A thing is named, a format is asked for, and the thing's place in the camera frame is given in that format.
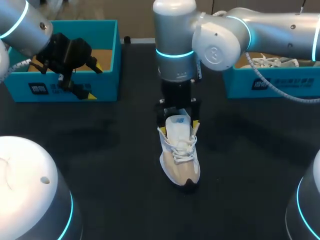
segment glowing blue ring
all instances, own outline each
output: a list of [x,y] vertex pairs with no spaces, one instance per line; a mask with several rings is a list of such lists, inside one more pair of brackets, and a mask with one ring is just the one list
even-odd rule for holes
[[66,224],[63,232],[61,233],[60,237],[57,240],[61,240],[65,236],[65,234],[69,228],[69,225],[71,223],[72,215],[74,214],[74,200],[72,198],[71,192],[70,192],[70,197],[71,197],[71,211],[70,211],[69,220],[68,220],[68,223]]
[[309,226],[309,224],[307,223],[304,215],[302,214],[302,211],[301,211],[301,208],[300,208],[300,204],[299,204],[299,188],[300,188],[300,184],[302,182],[302,179],[299,183],[299,186],[298,186],[298,189],[296,191],[296,203],[297,203],[297,206],[298,206],[298,210],[299,210],[299,213],[300,213],[300,216],[304,222],[304,224],[306,225],[306,227],[309,229],[309,231],[318,239],[320,240],[320,237],[312,230],[312,228]]
[[186,54],[181,54],[181,55],[168,55],[168,54],[164,54],[162,52],[159,52],[158,49],[155,49],[156,53],[163,56],[163,57],[166,57],[166,58],[172,58],[172,59],[178,59],[178,58],[184,58],[186,56],[189,56],[191,54],[194,53],[194,51],[191,51],[191,52],[188,52]]
[[5,34],[0,35],[0,39],[3,39],[5,37],[9,36],[19,26],[19,24],[22,22],[22,20],[25,18],[26,14],[27,14],[28,8],[29,8],[29,3],[28,3],[28,1],[25,1],[25,7],[22,12],[22,15],[20,16],[18,21],[16,21],[16,23]]
[[312,61],[314,62],[316,61],[316,48],[318,43],[319,30],[320,30],[320,15],[319,15],[318,23],[316,24],[316,29],[314,33],[314,39],[313,39],[313,46],[312,46]]
[[248,25],[245,23],[245,21],[243,21],[242,19],[237,18],[237,17],[235,17],[235,16],[226,16],[226,18],[231,18],[231,19],[238,20],[238,21],[239,21],[240,23],[242,23],[242,24],[245,26],[245,28],[248,30],[248,33],[249,33],[249,45],[248,45],[248,47],[246,48],[246,49],[248,49],[249,46],[250,46],[250,44],[251,44],[251,32],[250,32],[250,30],[249,30]]

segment screw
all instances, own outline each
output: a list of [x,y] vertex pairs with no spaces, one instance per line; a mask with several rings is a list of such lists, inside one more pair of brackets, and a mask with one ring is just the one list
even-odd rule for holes
[[40,22],[40,28],[42,29],[42,30],[46,30],[47,29],[47,27],[46,27],[46,25],[43,23],[43,22]]

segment cyan cardboard box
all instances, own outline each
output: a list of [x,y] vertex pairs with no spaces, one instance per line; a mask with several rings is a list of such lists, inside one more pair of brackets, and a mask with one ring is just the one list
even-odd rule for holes
[[[245,61],[243,65],[248,65],[247,59]],[[289,95],[300,98],[320,96],[320,67],[272,67],[258,70],[271,84]],[[233,66],[223,72],[223,80],[230,99],[281,97],[266,86],[251,67]]]
[[[121,71],[121,42],[116,20],[52,21],[54,33],[63,33],[69,39],[83,38],[92,49],[112,50],[110,70],[101,74],[94,71],[77,71],[72,75],[75,84],[90,91],[99,102],[114,102],[118,99]],[[9,50],[10,65],[27,58],[14,49]],[[18,69],[5,81],[15,102],[86,102],[70,92],[59,89],[58,74],[28,72],[28,67]],[[47,94],[33,94],[29,84],[45,84]]]

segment shoe tongue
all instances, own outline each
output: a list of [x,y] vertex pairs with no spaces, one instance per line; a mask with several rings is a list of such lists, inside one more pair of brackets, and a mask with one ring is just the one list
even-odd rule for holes
[[185,148],[187,143],[178,140],[190,140],[190,121],[186,115],[170,116],[165,121],[166,137],[174,146]]

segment beige shoe panel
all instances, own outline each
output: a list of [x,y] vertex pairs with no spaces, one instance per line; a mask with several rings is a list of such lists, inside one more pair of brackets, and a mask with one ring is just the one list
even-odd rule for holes
[[175,164],[171,152],[164,151],[163,163],[170,176],[180,186],[185,185],[188,179],[192,180],[195,184],[198,182],[200,171],[196,173],[193,161]]

